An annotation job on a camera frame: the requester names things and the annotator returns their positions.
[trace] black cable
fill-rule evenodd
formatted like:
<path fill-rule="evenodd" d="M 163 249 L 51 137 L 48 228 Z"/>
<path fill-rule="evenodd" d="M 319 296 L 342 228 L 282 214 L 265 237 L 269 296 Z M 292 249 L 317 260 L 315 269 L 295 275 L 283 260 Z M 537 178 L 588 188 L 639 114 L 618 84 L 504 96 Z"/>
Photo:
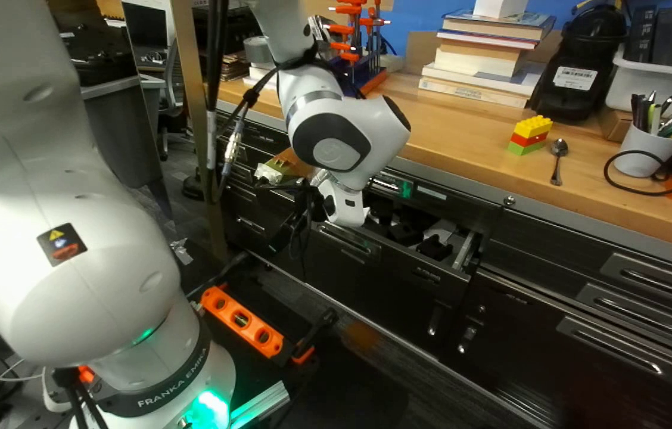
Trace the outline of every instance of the black cable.
<path fill-rule="evenodd" d="M 239 120 L 235 120 L 235 127 L 234 127 L 234 133 L 227 139 L 224 142 L 224 154 L 221 154 L 221 172 L 219 172 L 219 185 L 216 185 L 216 195 L 215 195 L 215 202 L 221 201 L 221 190 L 227 185 L 227 178 L 230 177 L 234 172 L 234 160 L 235 160 L 235 153 L 239 153 L 239 142 L 244 139 L 244 129 L 246 129 L 246 114 L 248 114 L 248 106 L 240 109 Z"/>
<path fill-rule="evenodd" d="M 207 281 L 201 281 L 192 290 L 185 293 L 189 301 L 195 301 L 203 290 L 207 290 L 215 284 L 221 284 L 235 268 L 240 268 L 249 252 L 239 252 L 234 260 L 229 260 L 216 276 L 210 276 Z"/>
<path fill-rule="evenodd" d="M 80 401 L 78 401 L 77 390 L 74 390 L 72 387 L 61 387 L 61 388 L 64 388 L 64 394 L 68 395 L 72 414 L 74 414 L 74 420 L 77 420 L 77 427 L 78 427 L 78 429 L 87 429 L 87 420 L 86 420 L 83 412 L 80 412 Z"/>
<path fill-rule="evenodd" d="M 384 53 L 385 53 L 385 47 L 388 47 L 391 54 L 397 54 L 397 50 L 391 46 L 391 41 L 388 41 L 384 34 L 379 34 L 379 38 L 382 38 L 382 42 L 384 42 Z"/>
<path fill-rule="evenodd" d="M 108 423 L 102 420 L 102 414 L 101 414 L 95 401 L 91 397 L 87 388 L 77 382 L 77 390 L 78 390 L 80 401 L 87 406 L 98 429 L 108 429 Z"/>
<path fill-rule="evenodd" d="M 240 114 L 240 109 L 249 109 L 258 106 L 263 89 L 266 85 L 266 81 L 276 73 L 278 70 L 269 70 L 254 85 L 249 85 L 240 102 L 235 106 L 235 109 L 230 111 L 230 117 L 224 122 L 219 133 L 227 133 L 234 127 L 234 120 Z"/>
<path fill-rule="evenodd" d="M 602 165 L 602 178 L 605 178 L 609 185 L 621 188 L 621 190 L 630 190 L 630 194 L 636 194 L 636 195 L 670 195 L 670 194 L 672 194 L 672 188 L 664 188 L 664 190 L 640 190 L 640 188 L 630 188 L 630 185 L 625 185 L 625 184 L 613 182 L 609 168 L 613 168 L 614 160 L 619 160 L 619 157 L 625 157 L 625 154 L 645 154 L 645 157 L 652 157 L 652 160 L 661 165 L 661 169 L 668 168 L 664 160 L 657 157 L 657 154 L 652 154 L 652 153 L 645 153 L 645 150 L 621 150 L 621 153 L 613 154 L 613 157 Z"/>

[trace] drawer handle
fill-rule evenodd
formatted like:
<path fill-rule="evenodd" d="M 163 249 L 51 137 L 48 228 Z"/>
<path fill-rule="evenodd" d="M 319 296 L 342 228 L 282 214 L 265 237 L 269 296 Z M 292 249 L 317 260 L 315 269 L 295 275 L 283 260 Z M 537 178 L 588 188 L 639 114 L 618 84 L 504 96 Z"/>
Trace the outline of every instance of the drawer handle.
<path fill-rule="evenodd" d="M 244 185 L 234 185 L 234 194 L 248 202 L 258 202 L 258 194 L 244 188 Z"/>
<path fill-rule="evenodd" d="M 332 231 L 332 228 L 319 228 L 319 234 L 328 238 L 332 243 L 341 245 L 341 252 L 356 252 L 352 258 L 358 258 L 360 263 L 364 263 L 367 258 L 372 258 L 379 250 L 372 245 L 363 245 L 347 237 L 341 237 L 338 231 Z"/>
<path fill-rule="evenodd" d="M 439 284 L 441 281 L 441 275 L 437 275 L 437 271 L 431 271 L 426 268 L 420 268 L 420 265 L 414 265 L 412 275 L 417 280 L 421 280 L 421 281 L 428 281 L 428 284 Z"/>
<path fill-rule="evenodd" d="M 630 307 L 619 305 L 618 301 L 609 301 L 609 299 L 595 299 L 595 303 L 599 303 L 600 307 L 609 311 L 609 312 L 618 312 L 618 315 L 625 315 L 625 318 L 639 320 L 639 321 L 644 321 L 644 325 L 651 325 L 651 327 L 656 327 L 656 328 L 661 328 L 661 331 L 672 334 L 672 325 L 664 325 L 664 321 L 657 321 L 657 320 L 645 318 L 645 315 L 640 315 L 640 312 L 634 312 L 634 311 L 630 311 Z"/>
<path fill-rule="evenodd" d="M 632 368 L 639 368 L 639 369 L 645 369 L 656 377 L 672 377 L 672 362 L 662 359 L 662 362 L 656 362 L 652 358 L 649 358 L 645 351 L 640 351 L 639 345 L 625 340 L 625 338 L 618 338 L 608 331 L 600 331 L 591 325 L 584 325 L 574 318 L 564 318 L 559 325 L 558 325 L 558 331 L 563 334 L 570 334 L 574 336 L 580 343 L 585 343 L 591 347 L 595 347 L 599 353 L 605 353 L 608 358 L 614 358 L 619 362 L 626 362 Z"/>
<path fill-rule="evenodd" d="M 652 280 L 652 276 L 645 276 L 640 271 L 632 271 L 632 269 L 621 269 L 621 276 L 632 280 L 632 281 L 640 281 L 640 284 L 649 284 L 652 288 L 664 288 L 672 293 L 672 284 L 668 281 L 661 281 L 661 280 Z"/>
<path fill-rule="evenodd" d="M 240 162 L 235 162 L 235 165 L 234 165 L 234 169 L 240 169 L 240 172 L 244 172 L 244 177 L 253 177 L 253 175 L 254 175 L 254 172 L 253 172 L 253 168 L 240 165 Z"/>
<path fill-rule="evenodd" d="M 613 355 L 613 358 L 618 358 L 618 359 L 621 359 L 621 362 L 632 362 L 632 365 L 636 365 L 636 368 L 644 368 L 645 372 L 651 372 L 651 375 L 656 375 L 656 377 L 662 377 L 662 375 L 664 375 L 664 369 L 662 369 L 657 362 L 651 362 L 651 359 L 645 359 L 645 358 L 640 358 L 640 355 L 634 355 L 634 353 L 630 353 L 630 351 L 621 351 L 621 347 L 618 347 L 614 343 L 605 340 L 605 338 L 599 338 L 599 336 L 593 336 L 593 334 L 588 334 L 588 331 L 584 331 L 584 328 L 574 328 L 574 336 L 577 336 L 580 340 L 584 340 L 584 343 L 588 343 L 588 345 L 602 351 L 605 355 Z"/>

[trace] box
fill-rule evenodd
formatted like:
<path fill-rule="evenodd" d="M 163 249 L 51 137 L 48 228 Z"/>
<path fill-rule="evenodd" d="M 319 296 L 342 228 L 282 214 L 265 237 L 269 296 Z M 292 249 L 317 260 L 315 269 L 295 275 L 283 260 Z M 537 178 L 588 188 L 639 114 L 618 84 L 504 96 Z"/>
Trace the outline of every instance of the box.
<path fill-rule="evenodd" d="M 602 133 L 605 141 L 621 142 L 621 139 L 625 139 L 625 133 L 632 123 L 632 114 L 602 107 L 599 111 L 599 123 L 600 123 L 600 133 Z"/>
<path fill-rule="evenodd" d="M 630 111 L 632 92 L 656 92 L 657 100 L 664 100 L 668 96 L 672 96 L 672 67 L 649 65 L 649 61 L 626 61 L 621 58 L 621 47 L 614 53 L 614 67 L 618 71 L 605 96 L 608 107 Z"/>

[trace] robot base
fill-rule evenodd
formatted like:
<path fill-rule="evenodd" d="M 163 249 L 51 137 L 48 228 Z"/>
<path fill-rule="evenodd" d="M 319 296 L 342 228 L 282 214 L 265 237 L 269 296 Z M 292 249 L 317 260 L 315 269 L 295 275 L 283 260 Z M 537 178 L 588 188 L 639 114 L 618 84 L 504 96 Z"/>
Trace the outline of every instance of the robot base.
<path fill-rule="evenodd" d="M 191 382 L 191 387 L 178 394 L 174 401 L 164 402 L 159 409 L 141 414 L 141 418 L 120 418 L 102 412 L 102 420 L 110 429 L 176 429 L 180 427 L 183 412 L 191 408 L 191 402 L 203 394 L 211 390 L 215 395 L 230 402 L 235 388 L 235 365 L 234 358 L 219 345 L 210 343 L 210 355 L 201 369 L 201 375 Z M 91 429 L 98 429 L 92 414 L 86 409 L 86 423 Z"/>

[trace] black device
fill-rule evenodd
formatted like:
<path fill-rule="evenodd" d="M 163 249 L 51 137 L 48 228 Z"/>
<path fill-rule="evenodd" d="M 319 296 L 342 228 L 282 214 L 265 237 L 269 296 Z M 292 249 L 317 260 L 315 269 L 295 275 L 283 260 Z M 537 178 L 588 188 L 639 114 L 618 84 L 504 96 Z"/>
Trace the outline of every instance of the black device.
<path fill-rule="evenodd" d="M 135 65 L 141 71 L 163 73 L 166 67 L 166 50 L 170 50 L 170 25 L 164 7 L 148 7 L 122 2 L 127 15 L 127 28 L 134 46 Z M 207 7 L 192 7 L 192 27 L 195 27 L 195 42 L 201 54 L 207 53 Z M 224 35 L 224 53 L 244 53 L 244 41 L 249 35 L 260 35 L 260 27 L 248 7 L 230 7 L 227 13 L 227 35 Z"/>
<path fill-rule="evenodd" d="M 552 120 L 591 117 L 605 98 L 613 54 L 625 34 L 625 16 L 613 4 L 599 4 L 566 21 L 529 107 Z"/>
<path fill-rule="evenodd" d="M 630 9 L 625 60 L 672 67 L 672 4 L 644 2 Z"/>

